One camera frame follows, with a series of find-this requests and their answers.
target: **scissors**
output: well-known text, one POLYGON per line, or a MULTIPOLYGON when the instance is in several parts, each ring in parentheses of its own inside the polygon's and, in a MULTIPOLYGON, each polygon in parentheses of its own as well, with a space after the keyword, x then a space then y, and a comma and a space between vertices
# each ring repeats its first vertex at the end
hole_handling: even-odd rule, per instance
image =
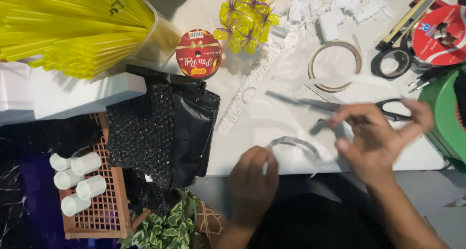
MULTIPOLYGON (((313 100, 313 99, 306 99, 306 98, 295 98, 295 100, 310 105, 315 108, 331 111, 331 112, 338 112, 338 110, 341 108, 341 104, 338 103, 328 103, 328 102, 323 102, 319 100, 313 100)), ((393 112, 389 112, 383 109, 383 106, 386 103, 393 103, 393 102, 401 102, 401 99, 388 99, 384 101, 380 101, 376 103, 376 107, 382 112, 382 114, 387 118, 388 121, 411 121, 412 118, 411 116, 405 116, 402 114, 397 114, 393 112)))

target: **black marble surface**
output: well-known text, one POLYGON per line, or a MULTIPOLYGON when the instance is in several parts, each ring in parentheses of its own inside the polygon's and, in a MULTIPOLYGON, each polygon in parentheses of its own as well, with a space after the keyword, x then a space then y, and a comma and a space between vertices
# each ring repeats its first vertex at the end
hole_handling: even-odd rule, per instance
POLYGON ((19 164, 8 140, 0 138, 0 249, 33 248, 19 164))

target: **brown plastic basket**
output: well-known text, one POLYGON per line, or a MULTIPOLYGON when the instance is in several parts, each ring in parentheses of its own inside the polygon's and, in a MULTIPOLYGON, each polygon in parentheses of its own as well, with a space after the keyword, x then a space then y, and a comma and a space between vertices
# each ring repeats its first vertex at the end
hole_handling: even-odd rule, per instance
MULTIPOLYGON (((126 198, 123 171, 120 167, 109 168, 107 164, 108 116, 106 112, 89 116, 102 127, 103 137, 100 143, 89 147, 90 151, 99 154, 102 166, 97 171, 85 175, 85 178, 102 175, 107 182, 107 190, 92 198, 89 209, 72 217, 63 215, 65 238, 126 238, 134 229, 130 222, 129 201, 126 198)), ((73 193, 75 193, 75 187, 60 190, 60 200, 73 193)))

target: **white table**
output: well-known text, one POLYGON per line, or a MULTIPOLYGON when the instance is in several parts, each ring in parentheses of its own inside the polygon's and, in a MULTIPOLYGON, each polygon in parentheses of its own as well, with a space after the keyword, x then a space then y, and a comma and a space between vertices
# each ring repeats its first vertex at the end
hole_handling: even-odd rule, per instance
MULTIPOLYGON (((187 32, 191 29, 202 28, 208 31, 213 31, 218 27, 218 13, 220 5, 225 0, 149 0, 154 7, 170 18, 172 22, 182 31, 187 32)), ((382 13, 377 14, 374 19, 369 19, 359 26, 350 20, 340 26, 341 39, 354 43, 351 35, 356 34, 358 37, 363 57, 363 69, 361 75, 371 75, 370 61, 374 55, 377 54, 375 49, 377 43, 386 36, 389 30, 404 16, 409 10, 408 4, 411 0, 389 0, 390 7, 393 9, 394 16, 392 19, 388 18, 382 13)), ((443 0, 450 4, 456 4, 457 0, 443 0)), ((279 6, 280 4, 272 4, 272 7, 279 6)), ((308 61, 311 58, 314 50, 319 46, 318 39, 315 36, 315 31, 309 31, 308 35, 302 37, 297 43, 295 48, 289 46, 282 50, 278 64, 274 64, 273 69, 269 75, 278 75, 287 78, 308 78, 308 61), (294 53, 299 51, 300 57, 294 56, 294 53)), ((246 54, 232 55, 229 50, 225 48, 225 57, 223 63, 217 73, 211 78, 207 79, 207 89, 220 95, 221 103, 218 113, 217 122, 223 116, 231 99, 237 92, 243 79, 248 74, 251 64, 254 62, 255 56, 246 54)), ((168 73, 176 73, 182 75, 175 57, 172 57, 169 62, 164 66, 157 66, 143 62, 136 62, 139 65, 158 69, 168 73)), ((392 84, 403 94, 409 95, 411 98, 417 98, 420 91, 408 94, 407 84, 414 81, 418 75, 412 71, 404 74, 398 79, 392 81, 392 84)), ((307 90, 302 91, 301 96, 308 98, 319 99, 315 93, 307 90)), ((336 93, 337 97, 347 103, 357 102, 376 102, 384 98, 393 97, 393 92, 383 91, 369 85, 354 84, 348 89, 336 93)), ((263 97, 259 92, 254 97, 263 97)), ((295 119, 304 129, 313 127, 318 118, 323 117, 324 113, 316 110, 309 110, 291 104, 284 104, 275 102, 276 105, 281 105, 281 114, 283 110, 288 110, 288 118, 295 119)), ((274 107, 261 110, 264 112, 277 109, 274 107)), ((276 129, 257 130, 257 125, 251 124, 248 119, 257 116, 257 110, 249 108, 247 113, 242 115, 242 120, 237 124, 234 131, 230 136, 225 138, 219 133, 215 132, 212 141, 212 148, 210 153, 209 166, 207 169, 207 176, 224 176, 229 175, 231 169, 238 161, 241 154, 253 145, 265 145, 270 140, 275 139, 281 135, 277 135, 276 129), (262 133, 269 133, 270 135, 264 136, 262 133)), ((394 127, 402 126, 401 123, 393 124, 394 127)), ((318 140, 329 149, 332 155, 336 156, 336 150, 333 147, 335 135, 329 131, 323 132, 317 136, 318 140)), ((425 136, 419 137, 411 145, 409 145, 394 165, 394 170, 435 170, 441 169, 445 166, 442 155, 435 149, 435 147, 428 141, 425 136)), ((345 172, 348 167, 344 162, 333 162, 325 164, 320 172, 345 172)), ((290 158, 284 164, 281 164, 281 174, 309 174, 314 171, 313 166, 309 166, 303 161, 296 161, 290 158)))

